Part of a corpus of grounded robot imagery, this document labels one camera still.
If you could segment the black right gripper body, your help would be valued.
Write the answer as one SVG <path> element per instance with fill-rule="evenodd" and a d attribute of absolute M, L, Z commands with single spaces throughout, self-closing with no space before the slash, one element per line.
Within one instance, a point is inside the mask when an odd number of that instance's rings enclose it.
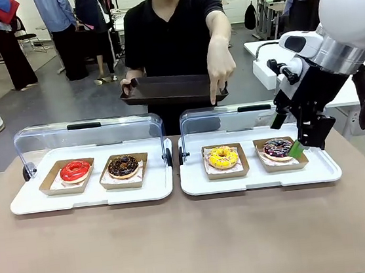
<path fill-rule="evenodd" d="M 280 74 L 284 78 L 273 102 L 279 114 L 325 108 L 349 78 L 348 75 L 322 70 L 320 66 L 307 66 L 297 74 L 283 65 Z"/>

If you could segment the person's left hand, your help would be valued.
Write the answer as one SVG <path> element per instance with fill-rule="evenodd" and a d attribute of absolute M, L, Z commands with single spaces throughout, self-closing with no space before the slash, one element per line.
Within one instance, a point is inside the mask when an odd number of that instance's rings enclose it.
<path fill-rule="evenodd" d="M 236 64 L 229 51 L 229 41 L 225 37 L 212 37 L 208 46 L 207 66 L 210 77 L 210 100 L 216 104 L 218 92 L 225 89 L 227 80 L 233 74 Z"/>

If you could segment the person's right hand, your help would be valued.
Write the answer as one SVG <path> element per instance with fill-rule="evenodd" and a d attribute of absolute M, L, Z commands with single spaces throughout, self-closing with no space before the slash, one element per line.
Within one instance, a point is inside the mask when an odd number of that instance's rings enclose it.
<path fill-rule="evenodd" d="M 121 83 L 121 90 L 122 93 L 128 97 L 131 94 L 131 91 L 135 88 L 136 79 L 122 79 Z"/>

